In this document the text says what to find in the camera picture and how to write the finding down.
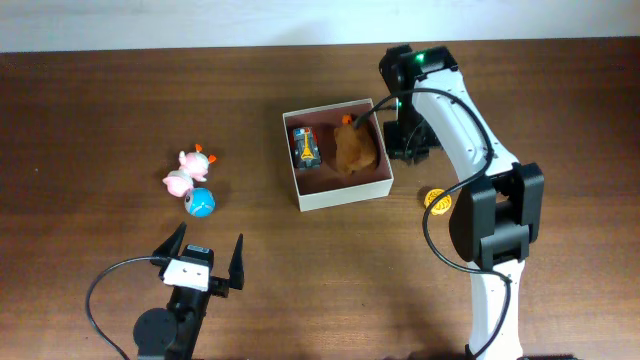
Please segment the blue round toy ball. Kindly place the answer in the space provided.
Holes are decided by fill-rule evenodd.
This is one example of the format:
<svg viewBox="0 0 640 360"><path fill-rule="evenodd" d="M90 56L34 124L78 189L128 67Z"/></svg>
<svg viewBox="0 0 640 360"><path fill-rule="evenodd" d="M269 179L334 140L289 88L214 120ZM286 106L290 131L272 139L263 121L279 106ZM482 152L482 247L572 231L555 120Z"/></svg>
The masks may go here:
<svg viewBox="0 0 640 360"><path fill-rule="evenodd" d="M205 218L216 209L213 194L206 188L193 188L184 197L186 211L193 217Z"/></svg>

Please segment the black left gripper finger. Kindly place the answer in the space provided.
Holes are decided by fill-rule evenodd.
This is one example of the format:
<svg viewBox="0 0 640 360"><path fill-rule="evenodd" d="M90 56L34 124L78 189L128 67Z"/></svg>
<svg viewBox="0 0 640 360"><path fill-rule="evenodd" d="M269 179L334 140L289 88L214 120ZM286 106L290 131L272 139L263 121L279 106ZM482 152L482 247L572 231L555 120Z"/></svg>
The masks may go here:
<svg viewBox="0 0 640 360"><path fill-rule="evenodd" d="M154 260L151 261L152 265L163 266L167 262L167 258L175 258L178 255L186 228L187 224L181 222L176 230L152 252L154 257Z"/></svg>
<svg viewBox="0 0 640 360"><path fill-rule="evenodd" d="M242 290L245 283L243 240L244 236L240 233L228 268L229 287L234 290Z"/></svg>

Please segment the white cardboard box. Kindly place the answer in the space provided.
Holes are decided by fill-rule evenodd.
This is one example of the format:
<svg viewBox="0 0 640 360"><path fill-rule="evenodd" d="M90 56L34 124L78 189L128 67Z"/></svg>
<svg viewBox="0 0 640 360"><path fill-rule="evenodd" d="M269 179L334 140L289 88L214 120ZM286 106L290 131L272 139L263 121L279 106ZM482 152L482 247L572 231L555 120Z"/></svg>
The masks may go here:
<svg viewBox="0 0 640 360"><path fill-rule="evenodd" d="M334 129L344 115L360 115L373 108L368 99L331 104L285 112L282 123L289 151L288 165L295 185L299 210L302 212L385 197L390 193L394 175L386 154L382 131L375 114L369 117L367 129L377 150L374 168L344 176L337 171ZM317 134L321 164L311 169L299 169L294 164L292 132L310 127Z"/></svg>

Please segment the brown plush toy with orange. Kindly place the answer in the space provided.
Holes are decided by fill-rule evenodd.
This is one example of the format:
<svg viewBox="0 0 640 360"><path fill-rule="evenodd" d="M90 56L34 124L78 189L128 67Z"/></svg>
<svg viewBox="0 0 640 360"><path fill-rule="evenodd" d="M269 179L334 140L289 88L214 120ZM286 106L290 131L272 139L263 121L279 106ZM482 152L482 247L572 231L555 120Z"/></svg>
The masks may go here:
<svg viewBox="0 0 640 360"><path fill-rule="evenodd" d="M378 163L378 149L368 124L354 127L354 115L345 114L341 126L334 129L336 168L350 176L363 170L373 171Z"/></svg>

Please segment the pink white toy figure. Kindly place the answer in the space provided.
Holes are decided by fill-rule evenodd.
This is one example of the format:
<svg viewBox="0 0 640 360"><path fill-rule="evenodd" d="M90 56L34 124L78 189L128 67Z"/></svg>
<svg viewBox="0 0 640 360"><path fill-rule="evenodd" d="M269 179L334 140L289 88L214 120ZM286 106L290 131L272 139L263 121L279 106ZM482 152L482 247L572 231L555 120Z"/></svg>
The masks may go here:
<svg viewBox="0 0 640 360"><path fill-rule="evenodd" d="M167 191L175 197L184 197L195 188L195 183L207 181L209 167L215 163L217 157L203 153L201 145L196 144L195 150L189 153L181 151L178 155L179 167L170 171L162 182Z"/></svg>

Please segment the red grey toy truck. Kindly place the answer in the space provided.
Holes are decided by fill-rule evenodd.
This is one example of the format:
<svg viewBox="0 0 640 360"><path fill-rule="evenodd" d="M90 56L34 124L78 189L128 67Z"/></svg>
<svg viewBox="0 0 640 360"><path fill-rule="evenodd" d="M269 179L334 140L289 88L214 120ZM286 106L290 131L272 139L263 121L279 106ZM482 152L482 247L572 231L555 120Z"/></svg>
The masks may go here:
<svg viewBox="0 0 640 360"><path fill-rule="evenodd" d="M297 169L317 168L321 165L317 136L311 127L292 130L292 155Z"/></svg>

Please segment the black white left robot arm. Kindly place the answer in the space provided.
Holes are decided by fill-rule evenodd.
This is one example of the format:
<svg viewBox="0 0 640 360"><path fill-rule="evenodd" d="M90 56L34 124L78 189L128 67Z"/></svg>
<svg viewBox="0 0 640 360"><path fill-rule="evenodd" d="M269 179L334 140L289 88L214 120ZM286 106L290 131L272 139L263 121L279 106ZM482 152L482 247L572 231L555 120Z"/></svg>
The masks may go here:
<svg viewBox="0 0 640 360"><path fill-rule="evenodd" d="M144 312L133 328L137 357L145 360L189 360L212 297L226 298L244 287L243 237L239 236L226 278L212 274L214 252L205 247L182 245L187 225L181 223L153 251L151 264L159 278L173 288L167 305Z"/></svg>

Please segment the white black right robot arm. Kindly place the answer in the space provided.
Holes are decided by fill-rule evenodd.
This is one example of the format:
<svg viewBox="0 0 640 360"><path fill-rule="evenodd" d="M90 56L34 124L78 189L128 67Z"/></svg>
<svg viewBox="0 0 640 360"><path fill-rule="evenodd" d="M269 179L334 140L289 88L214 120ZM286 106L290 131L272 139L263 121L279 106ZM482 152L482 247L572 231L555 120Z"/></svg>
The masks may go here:
<svg viewBox="0 0 640 360"><path fill-rule="evenodd" d="M472 329L468 359L520 359L518 292L530 245L539 233L544 176L521 164L497 139L471 100L458 64L444 46L386 51L379 72L397 102L384 125L387 155L418 162L431 149L448 156L457 184L449 219L452 244L469 274Z"/></svg>

